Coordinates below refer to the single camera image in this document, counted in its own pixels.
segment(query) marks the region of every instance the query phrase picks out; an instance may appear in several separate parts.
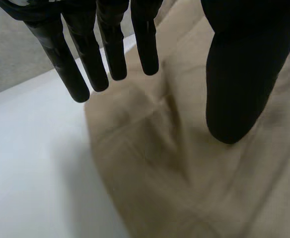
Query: wrinkled cloth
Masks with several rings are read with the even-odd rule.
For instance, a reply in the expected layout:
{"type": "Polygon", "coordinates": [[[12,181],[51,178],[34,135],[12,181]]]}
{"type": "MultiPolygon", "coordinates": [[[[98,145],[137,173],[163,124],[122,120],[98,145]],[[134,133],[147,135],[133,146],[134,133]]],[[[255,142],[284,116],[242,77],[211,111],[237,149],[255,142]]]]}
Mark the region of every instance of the wrinkled cloth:
{"type": "Polygon", "coordinates": [[[157,28],[161,68],[85,105],[93,159],[134,238],[290,238],[290,54],[263,113],[234,145],[206,123],[214,33],[200,1],[177,1],[157,28]]]}

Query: beige sheet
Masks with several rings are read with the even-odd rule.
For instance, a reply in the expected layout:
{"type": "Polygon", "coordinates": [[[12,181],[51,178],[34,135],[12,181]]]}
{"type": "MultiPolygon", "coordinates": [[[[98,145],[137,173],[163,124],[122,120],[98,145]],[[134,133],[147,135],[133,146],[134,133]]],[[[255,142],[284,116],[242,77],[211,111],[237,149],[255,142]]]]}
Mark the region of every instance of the beige sheet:
{"type": "Polygon", "coordinates": [[[235,145],[208,132],[200,1],[179,0],[157,32],[160,71],[86,104],[94,160],[134,238],[290,238],[290,55],[267,107],[235,145]]]}

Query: white surface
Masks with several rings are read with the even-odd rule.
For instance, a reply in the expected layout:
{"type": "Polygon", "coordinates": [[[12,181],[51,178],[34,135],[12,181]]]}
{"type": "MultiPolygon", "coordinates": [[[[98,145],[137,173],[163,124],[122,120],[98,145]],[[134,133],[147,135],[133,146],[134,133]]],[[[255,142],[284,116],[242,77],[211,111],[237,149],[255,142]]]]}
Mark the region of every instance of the white surface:
{"type": "Polygon", "coordinates": [[[83,104],[52,70],[0,93],[0,238],[92,237],[128,235],[93,164],[83,104]]]}

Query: glove finger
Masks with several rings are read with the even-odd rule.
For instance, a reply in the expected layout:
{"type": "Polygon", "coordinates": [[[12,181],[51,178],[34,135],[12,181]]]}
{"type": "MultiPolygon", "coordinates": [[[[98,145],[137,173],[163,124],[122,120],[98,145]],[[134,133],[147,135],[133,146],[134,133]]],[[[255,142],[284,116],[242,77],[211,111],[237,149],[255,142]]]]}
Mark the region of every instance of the glove finger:
{"type": "Polygon", "coordinates": [[[26,25],[39,40],[72,98],[79,103],[87,101],[90,92],[64,39],[61,18],[26,25]]]}
{"type": "Polygon", "coordinates": [[[132,23],[142,68],[146,75],[154,75],[159,70],[154,18],[161,4],[162,0],[132,0],[132,23]]]}
{"type": "Polygon", "coordinates": [[[88,79],[96,92],[108,88],[99,45],[93,32],[96,9],[80,13],[63,13],[70,35],[79,53],[88,79]]]}
{"type": "Polygon", "coordinates": [[[121,21],[129,5],[128,0],[98,0],[97,18],[106,59],[114,80],[127,76],[121,21]]]}

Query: gray wall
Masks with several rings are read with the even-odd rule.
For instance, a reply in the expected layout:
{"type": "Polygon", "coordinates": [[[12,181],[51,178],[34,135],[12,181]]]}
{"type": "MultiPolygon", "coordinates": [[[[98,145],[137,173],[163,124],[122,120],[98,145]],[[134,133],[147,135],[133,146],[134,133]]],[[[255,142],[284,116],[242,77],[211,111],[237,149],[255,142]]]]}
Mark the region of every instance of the gray wall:
{"type": "MultiPolygon", "coordinates": [[[[95,26],[95,35],[101,45],[100,32],[97,24],[95,26]]],[[[122,30],[125,36],[133,33],[130,10],[124,16],[122,30]]],[[[67,27],[64,33],[74,58],[77,58],[67,27]]],[[[0,8],[0,92],[52,68],[41,45],[24,23],[12,19],[0,8]]]]}

